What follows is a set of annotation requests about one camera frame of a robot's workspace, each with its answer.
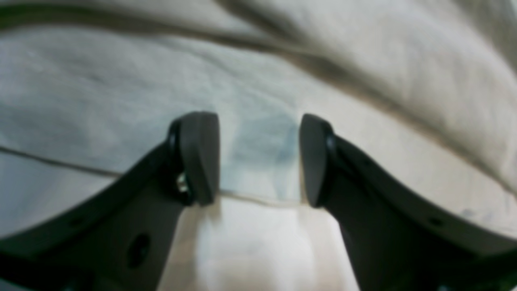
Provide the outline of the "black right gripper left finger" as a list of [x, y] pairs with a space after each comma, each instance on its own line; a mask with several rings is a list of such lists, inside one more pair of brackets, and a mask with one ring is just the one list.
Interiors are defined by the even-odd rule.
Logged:
[[176, 118], [166, 140], [79, 206], [1, 239], [1, 280], [27, 291], [155, 291], [186, 207], [219, 191], [218, 114]]

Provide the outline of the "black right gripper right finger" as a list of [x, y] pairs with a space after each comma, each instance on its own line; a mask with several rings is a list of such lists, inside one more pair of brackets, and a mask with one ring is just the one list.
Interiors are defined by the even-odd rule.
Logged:
[[299, 149], [305, 195], [341, 230], [361, 291], [511, 291], [516, 239], [416, 194], [331, 124], [304, 114]]

